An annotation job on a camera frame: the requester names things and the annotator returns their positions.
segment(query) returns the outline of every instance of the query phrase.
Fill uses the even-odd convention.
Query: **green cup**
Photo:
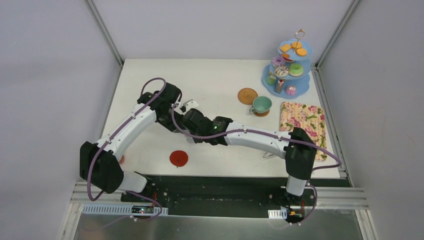
[[[253,100],[253,106],[249,109],[249,112],[263,114],[266,113],[272,105],[273,102],[269,97],[258,96]]]

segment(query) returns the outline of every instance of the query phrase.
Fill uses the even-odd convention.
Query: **blue scalloped plate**
[[[286,80],[284,82],[284,89],[282,90],[281,93],[275,92],[274,89],[276,88],[276,84],[277,82],[275,82],[275,84],[273,85],[269,85],[267,83],[267,77],[268,77],[268,72],[270,70],[270,65],[267,65],[264,69],[263,69],[263,73],[262,73],[262,83],[265,86],[266,89],[268,89],[268,91],[280,98],[284,98],[284,99],[295,99],[297,97],[299,97],[300,95],[306,93],[309,90],[309,74],[306,74],[305,76],[298,78],[298,79],[290,79],[290,80]],[[296,94],[295,95],[287,95],[286,94],[286,88],[287,86],[293,85],[296,87]]]
[[[280,79],[285,79],[285,80],[290,80],[290,79],[300,79],[300,78],[303,78],[304,76],[306,76],[306,75],[308,75],[309,74],[309,72],[311,71],[311,60],[309,60],[309,59],[306,59],[306,60],[303,60],[303,61],[294,61],[294,62],[292,62],[293,64],[300,64],[300,65],[302,65],[302,67],[303,67],[303,73],[302,73],[302,75],[300,75],[300,76],[292,76],[292,75],[287,75],[287,76],[285,76],[285,77],[279,77],[279,76],[277,76],[276,75],[276,68],[271,64],[271,65],[269,65],[269,70],[271,71],[271,73],[273,73],[277,78],[280,78]],[[288,66],[290,66],[290,64],[291,63],[288,63],[288,62],[286,62],[285,63],[285,65],[288,67]]]
[[[290,46],[292,45],[293,42],[296,42],[297,39],[293,38],[290,39],[288,41],[283,41],[281,42],[281,44],[278,46],[278,53],[281,55],[283,54],[283,51],[280,50],[280,47],[283,46],[284,44],[289,44]],[[299,56],[295,53],[294,49],[291,48],[290,50],[286,51],[285,53],[290,55],[289,59],[293,60],[293,61],[303,61],[306,59],[310,59],[312,56],[312,48],[311,46],[309,46],[307,41],[299,41],[302,44],[302,48],[306,49],[307,51],[307,55],[306,56]]]

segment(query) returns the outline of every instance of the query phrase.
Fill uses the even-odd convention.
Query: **green donut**
[[[288,67],[288,74],[294,77],[300,76],[303,73],[304,73],[304,68],[300,64],[292,63],[290,67]]]

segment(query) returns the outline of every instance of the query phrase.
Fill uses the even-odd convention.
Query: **purple donut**
[[[280,65],[285,65],[286,60],[284,60],[283,56],[279,55],[279,56],[275,56],[272,59],[271,63],[272,63],[272,66],[275,68],[275,67],[280,66]]]

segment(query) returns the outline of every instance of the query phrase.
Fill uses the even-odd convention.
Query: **red coaster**
[[[174,151],[169,156],[169,160],[171,163],[177,167],[182,167],[186,165],[186,163],[189,161],[189,156],[185,151]]]

